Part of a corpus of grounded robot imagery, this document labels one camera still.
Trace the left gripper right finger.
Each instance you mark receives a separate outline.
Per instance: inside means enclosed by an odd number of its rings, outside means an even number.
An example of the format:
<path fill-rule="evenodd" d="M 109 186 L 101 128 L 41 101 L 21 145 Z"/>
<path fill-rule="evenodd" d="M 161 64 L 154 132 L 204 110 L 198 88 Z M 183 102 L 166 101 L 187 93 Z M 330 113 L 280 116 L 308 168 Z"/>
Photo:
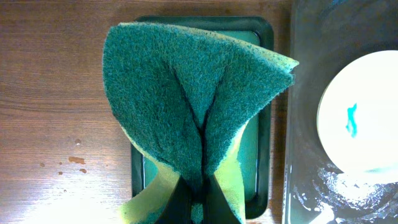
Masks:
<path fill-rule="evenodd" d="M 203 211 L 204 224 L 240 224 L 240 221 L 231 211 L 214 175 L 206 183 L 206 197 Z"/>

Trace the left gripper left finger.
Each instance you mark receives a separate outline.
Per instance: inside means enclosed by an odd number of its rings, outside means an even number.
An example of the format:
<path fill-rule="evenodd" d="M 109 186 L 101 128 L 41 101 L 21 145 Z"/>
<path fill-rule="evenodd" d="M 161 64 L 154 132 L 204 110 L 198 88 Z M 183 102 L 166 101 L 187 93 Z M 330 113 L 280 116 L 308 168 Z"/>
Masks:
<path fill-rule="evenodd" d="M 192 191 L 180 177 L 164 211 L 155 224 L 191 224 Z"/>

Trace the green yellow sponge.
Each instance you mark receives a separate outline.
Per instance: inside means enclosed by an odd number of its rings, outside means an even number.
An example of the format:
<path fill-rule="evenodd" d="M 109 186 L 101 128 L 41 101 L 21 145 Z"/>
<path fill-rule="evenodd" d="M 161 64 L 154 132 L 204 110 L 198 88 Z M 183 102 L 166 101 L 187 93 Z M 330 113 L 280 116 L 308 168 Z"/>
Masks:
<path fill-rule="evenodd" d="M 238 160 L 248 122 L 294 82 L 297 61 L 203 29 L 131 22 L 110 28 L 103 83 L 114 117 L 157 174 L 119 209 L 123 223 L 154 223 L 179 181 L 199 223 L 205 184 L 216 180 L 239 223 L 246 219 Z"/>

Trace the white plate with green stain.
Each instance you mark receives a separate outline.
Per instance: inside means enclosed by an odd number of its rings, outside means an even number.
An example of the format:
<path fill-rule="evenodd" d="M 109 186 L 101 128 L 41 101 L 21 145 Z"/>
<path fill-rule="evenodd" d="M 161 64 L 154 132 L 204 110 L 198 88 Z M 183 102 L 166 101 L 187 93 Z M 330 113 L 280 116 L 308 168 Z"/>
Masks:
<path fill-rule="evenodd" d="M 325 88 L 317 111 L 320 142 L 332 163 L 375 184 L 397 182 L 397 51 L 349 63 Z"/>

